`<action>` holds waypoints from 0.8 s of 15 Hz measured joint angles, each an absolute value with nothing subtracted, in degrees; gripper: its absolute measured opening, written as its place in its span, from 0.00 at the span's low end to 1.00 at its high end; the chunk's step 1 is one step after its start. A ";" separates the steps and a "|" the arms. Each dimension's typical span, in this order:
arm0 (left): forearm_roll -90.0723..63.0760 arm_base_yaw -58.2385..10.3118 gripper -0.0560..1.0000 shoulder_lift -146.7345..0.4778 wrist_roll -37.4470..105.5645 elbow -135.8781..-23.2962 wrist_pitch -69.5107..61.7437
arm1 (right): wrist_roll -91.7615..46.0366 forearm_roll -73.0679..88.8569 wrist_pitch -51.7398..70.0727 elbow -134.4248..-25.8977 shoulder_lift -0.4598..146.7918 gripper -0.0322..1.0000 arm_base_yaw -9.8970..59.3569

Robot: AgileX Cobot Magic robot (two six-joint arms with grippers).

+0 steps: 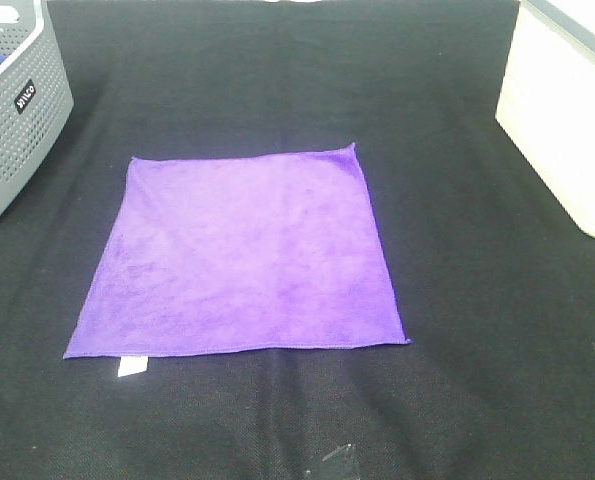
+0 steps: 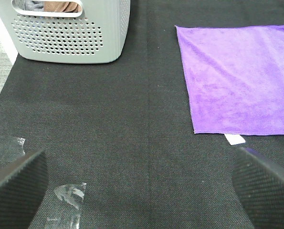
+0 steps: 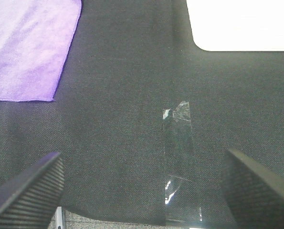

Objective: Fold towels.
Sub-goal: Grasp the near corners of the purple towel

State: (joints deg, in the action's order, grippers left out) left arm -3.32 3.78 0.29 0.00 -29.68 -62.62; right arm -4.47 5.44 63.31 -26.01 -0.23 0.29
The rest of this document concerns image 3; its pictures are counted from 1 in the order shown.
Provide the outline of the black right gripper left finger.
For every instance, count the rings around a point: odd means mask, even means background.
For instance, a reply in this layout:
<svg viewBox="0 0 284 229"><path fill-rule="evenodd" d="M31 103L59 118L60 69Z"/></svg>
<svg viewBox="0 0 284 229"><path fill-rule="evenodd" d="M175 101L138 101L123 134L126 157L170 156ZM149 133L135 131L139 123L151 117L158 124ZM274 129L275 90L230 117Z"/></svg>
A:
<svg viewBox="0 0 284 229"><path fill-rule="evenodd" d="M0 186L0 229L46 229L64 189L64 165L51 152Z"/></svg>

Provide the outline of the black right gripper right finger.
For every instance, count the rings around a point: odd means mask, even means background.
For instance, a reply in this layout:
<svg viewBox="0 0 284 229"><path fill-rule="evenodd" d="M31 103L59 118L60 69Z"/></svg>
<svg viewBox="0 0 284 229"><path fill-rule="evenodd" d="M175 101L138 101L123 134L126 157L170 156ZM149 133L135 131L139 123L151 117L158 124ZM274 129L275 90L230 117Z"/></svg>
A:
<svg viewBox="0 0 284 229"><path fill-rule="evenodd" d="M226 203L240 229L284 229L284 178L236 149L222 166Z"/></svg>

